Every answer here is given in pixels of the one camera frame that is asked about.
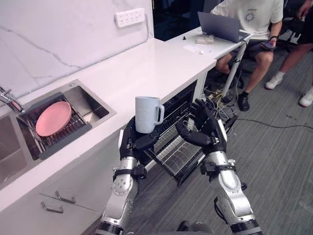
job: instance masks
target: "shorts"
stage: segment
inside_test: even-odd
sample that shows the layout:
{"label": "shorts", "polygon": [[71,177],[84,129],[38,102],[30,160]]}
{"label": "shorts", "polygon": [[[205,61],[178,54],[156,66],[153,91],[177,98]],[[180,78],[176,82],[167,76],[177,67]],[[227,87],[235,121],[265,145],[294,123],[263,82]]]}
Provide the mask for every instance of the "shorts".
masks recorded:
{"label": "shorts", "polygon": [[[264,51],[272,51],[269,49],[265,49],[261,47],[261,43],[266,43],[268,40],[256,40],[256,39],[251,39],[246,47],[245,54],[248,55],[249,57],[253,58],[260,52]],[[238,49],[233,50],[230,54],[232,57],[235,57],[237,52],[239,51]]]}
{"label": "shorts", "polygon": [[311,9],[307,16],[305,17],[303,31],[300,38],[298,39],[298,44],[308,44],[313,43],[313,9]]}

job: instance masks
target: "dish rack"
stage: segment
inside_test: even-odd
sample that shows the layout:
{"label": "dish rack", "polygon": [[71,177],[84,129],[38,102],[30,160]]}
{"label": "dish rack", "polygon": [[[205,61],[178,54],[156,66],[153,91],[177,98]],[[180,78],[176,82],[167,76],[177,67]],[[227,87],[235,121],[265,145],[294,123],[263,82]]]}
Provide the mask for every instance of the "dish rack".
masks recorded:
{"label": "dish rack", "polygon": [[36,123],[39,116],[46,108],[59,101],[65,101],[70,104],[66,97],[62,93],[59,93],[54,95],[50,101],[32,107],[25,114],[17,118],[23,134],[29,136],[26,138],[28,140],[26,144],[33,160],[48,158],[92,128],[70,104],[72,111],[67,125],[61,131],[51,136],[39,136],[36,133]]}
{"label": "dish rack", "polygon": [[195,84],[190,85],[164,104],[166,117],[161,126],[160,138],[140,158],[144,165],[150,159],[155,160],[177,182],[178,187],[204,158],[201,148],[186,142],[175,127],[178,121],[188,123],[194,87]]}

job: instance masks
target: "man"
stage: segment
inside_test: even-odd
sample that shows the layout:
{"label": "man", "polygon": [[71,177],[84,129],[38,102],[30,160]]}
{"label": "man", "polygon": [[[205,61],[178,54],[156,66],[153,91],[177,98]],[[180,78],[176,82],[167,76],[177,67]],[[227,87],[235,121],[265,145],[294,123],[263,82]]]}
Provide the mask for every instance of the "man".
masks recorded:
{"label": "man", "polygon": [[[282,28],[283,4],[283,0],[224,0],[211,11],[216,15],[237,18],[241,29],[254,34],[246,51],[255,58],[258,65],[246,89],[239,95],[238,106],[241,111],[249,110],[248,95],[265,76],[273,61],[273,51],[265,49],[261,43],[269,41],[276,46]],[[231,58],[232,54],[227,54],[219,59],[217,70],[229,74],[228,62]]]}
{"label": "man", "polygon": [[[286,57],[282,66],[280,67],[277,74],[265,84],[265,88],[268,90],[273,90],[278,84],[283,80],[283,76],[290,69],[292,69],[303,57],[304,55],[313,48],[313,1],[306,0],[298,12],[298,18],[301,19],[305,17],[304,29],[302,31],[301,37],[298,40],[297,47]],[[313,101],[313,80],[311,89],[299,100],[299,104],[303,107],[308,107]]]}

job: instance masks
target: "faucet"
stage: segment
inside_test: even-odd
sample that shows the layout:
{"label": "faucet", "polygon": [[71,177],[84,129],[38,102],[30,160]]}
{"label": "faucet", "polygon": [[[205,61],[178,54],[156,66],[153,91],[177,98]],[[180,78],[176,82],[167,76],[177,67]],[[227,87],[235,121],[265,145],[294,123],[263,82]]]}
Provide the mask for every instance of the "faucet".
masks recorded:
{"label": "faucet", "polygon": [[6,91],[4,88],[0,87],[0,100],[18,114],[25,112],[23,106],[10,94],[10,92],[11,89]]}

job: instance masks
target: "cabinet door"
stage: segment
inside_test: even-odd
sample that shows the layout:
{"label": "cabinet door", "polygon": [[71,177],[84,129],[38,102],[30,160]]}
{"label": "cabinet door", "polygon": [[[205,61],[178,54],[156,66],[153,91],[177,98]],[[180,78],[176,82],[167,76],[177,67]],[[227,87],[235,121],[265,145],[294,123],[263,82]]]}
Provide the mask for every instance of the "cabinet door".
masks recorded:
{"label": "cabinet door", "polygon": [[102,211],[111,195],[113,167],[120,162],[116,132],[96,149],[84,155],[88,157],[62,174],[57,173],[54,180],[42,188],[41,193],[57,198],[56,191],[64,200],[75,200],[74,205]]}
{"label": "cabinet door", "polygon": [[[46,211],[41,202],[48,209],[63,210],[63,213]],[[37,193],[27,194],[0,213],[0,234],[80,235],[94,222],[95,214]]]}

